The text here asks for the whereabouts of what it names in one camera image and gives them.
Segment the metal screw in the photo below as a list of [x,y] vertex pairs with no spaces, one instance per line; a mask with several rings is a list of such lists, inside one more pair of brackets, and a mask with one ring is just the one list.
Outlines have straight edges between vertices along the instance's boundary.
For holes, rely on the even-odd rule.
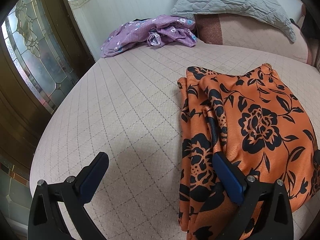
[[43,179],[38,180],[38,182],[37,182],[38,186],[42,186],[43,184],[44,184],[44,180]]
[[71,183],[71,182],[74,182],[75,181],[75,176],[69,176],[67,177],[67,182],[68,183]]
[[283,184],[284,184],[281,179],[278,179],[278,180],[277,180],[277,183],[278,183],[278,185],[280,185],[280,186],[283,186]]
[[247,177],[247,180],[250,181],[250,182],[254,182],[256,180],[256,178],[254,176],[252,176],[252,175],[249,175]]

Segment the folded orange clothing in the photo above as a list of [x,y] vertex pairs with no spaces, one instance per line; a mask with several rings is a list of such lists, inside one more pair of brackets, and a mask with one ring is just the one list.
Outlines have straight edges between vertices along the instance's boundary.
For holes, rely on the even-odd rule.
[[[312,124],[271,65],[243,76],[189,67],[178,86],[183,137],[179,224],[187,240],[215,239],[236,212],[212,168],[216,152],[245,176],[283,180],[292,212],[319,190]],[[241,239],[250,235],[259,212],[257,206]]]

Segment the blue gripper pad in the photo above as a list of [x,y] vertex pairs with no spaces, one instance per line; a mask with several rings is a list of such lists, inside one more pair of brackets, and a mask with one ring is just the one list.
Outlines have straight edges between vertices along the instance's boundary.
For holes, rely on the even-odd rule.
[[223,153],[213,154],[212,166],[217,173],[218,178],[222,182],[230,200],[240,206],[244,200],[244,188],[223,160],[223,157],[225,156],[221,157],[220,154]]
[[79,201],[83,204],[89,203],[92,200],[92,197],[109,166],[108,155],[102,152],[100,152],[99,155],[98,161],[79,187]]

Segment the purple fabric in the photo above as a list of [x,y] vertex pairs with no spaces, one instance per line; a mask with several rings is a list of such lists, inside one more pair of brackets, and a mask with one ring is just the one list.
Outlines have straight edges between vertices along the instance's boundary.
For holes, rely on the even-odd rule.
[[192,47],[196,36],[190,31],[195,22],[183,17],[160,15],[154,19],[134,21],[122,24],[113,31],[101,46],[101,57],[112,57],[138,42],[145,42],[150,46],[162,47],[173,41]]

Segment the beige quilted bedspread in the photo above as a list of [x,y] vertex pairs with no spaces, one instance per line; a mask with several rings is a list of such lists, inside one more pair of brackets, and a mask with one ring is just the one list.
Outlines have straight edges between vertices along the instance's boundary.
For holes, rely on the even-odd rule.
[[[39,179],[63,181],[99,151],[110,166],[85,208],[108,240],[185,240],[178,225],[180,180],[179,91],[188,66],[244,74],[270,63],[307,111],[320,135],[320,73],[268,52],[204,44],[145,45],[100,59],[78,82],[48,124],[32,163],[32,194]],[[320,208],[319,194],[294,214],[299,239]],[[80,239],[65,207],[71,235]]]

